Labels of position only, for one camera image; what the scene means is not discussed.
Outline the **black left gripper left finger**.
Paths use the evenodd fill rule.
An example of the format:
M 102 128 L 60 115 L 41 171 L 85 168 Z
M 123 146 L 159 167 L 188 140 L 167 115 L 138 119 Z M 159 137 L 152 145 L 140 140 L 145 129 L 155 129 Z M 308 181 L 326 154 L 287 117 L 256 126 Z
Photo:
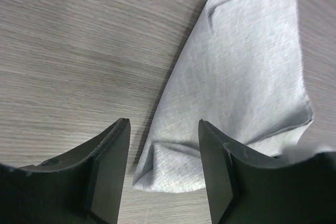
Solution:
M 1 223 L 117 223 L 131 125 L 120 118 L 39 165 L 1 165 Z

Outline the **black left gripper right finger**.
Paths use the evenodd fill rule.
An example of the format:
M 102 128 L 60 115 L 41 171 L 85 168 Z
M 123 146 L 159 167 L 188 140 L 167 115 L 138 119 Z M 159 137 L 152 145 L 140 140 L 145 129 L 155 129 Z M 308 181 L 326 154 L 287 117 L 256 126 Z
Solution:
M 335 223 L 335 152 L 290 164 L 203 120 L 198 137 L 212 223 Z

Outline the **grey cloth napkin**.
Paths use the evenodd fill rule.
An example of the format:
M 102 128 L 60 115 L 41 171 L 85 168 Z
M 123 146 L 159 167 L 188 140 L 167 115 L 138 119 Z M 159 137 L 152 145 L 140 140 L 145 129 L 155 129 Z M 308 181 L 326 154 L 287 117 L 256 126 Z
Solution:
M 208 0 L 165 86 L 133 187 L 205 187 L 199 120 L 268 156 L 296 144 L 313 118 L 301 59 L 297 0 Z

